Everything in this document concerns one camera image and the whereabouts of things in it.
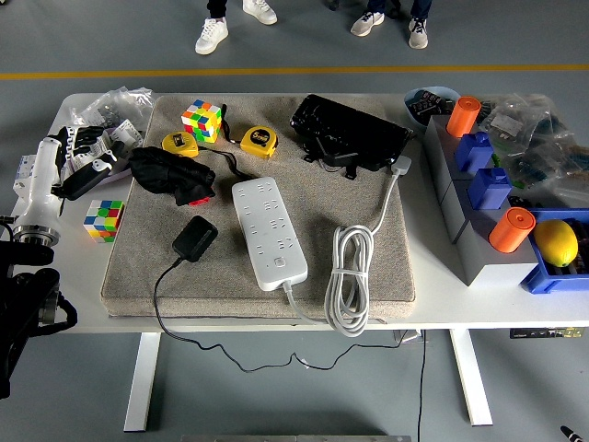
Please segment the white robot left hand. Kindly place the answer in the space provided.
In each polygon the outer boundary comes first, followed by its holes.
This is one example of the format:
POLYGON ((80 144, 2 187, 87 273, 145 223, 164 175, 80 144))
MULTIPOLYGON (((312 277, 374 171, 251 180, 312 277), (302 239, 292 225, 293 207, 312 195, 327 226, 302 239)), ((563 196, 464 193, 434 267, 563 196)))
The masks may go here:
POLYGON ((40 142, 32 167, 28 206, 15 224, 17 236, 56 232, 64 200, 74 201, 117 167, 125 143, 100 126, 70 125, 40 142))

